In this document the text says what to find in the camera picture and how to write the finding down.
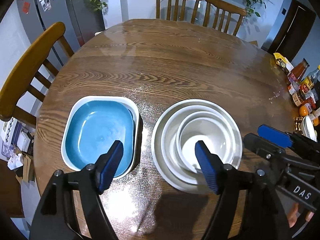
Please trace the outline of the person's hand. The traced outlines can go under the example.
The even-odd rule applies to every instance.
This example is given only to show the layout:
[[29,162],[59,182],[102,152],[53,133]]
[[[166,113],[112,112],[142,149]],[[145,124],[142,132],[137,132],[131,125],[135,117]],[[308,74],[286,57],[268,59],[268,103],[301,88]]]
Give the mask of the person's hand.
[[[295,223],[297,222],[298,208],[299,208],[298,203],[294,203],[293,206],[291,207],[289,213],[287,214],[287,220],[288,220],[290,228],[293,227],[295,225]],[[314,213],[309,211],[305,217],[305,220],[307,222],[309,222],[312,219],[313,215],[314,215]]]

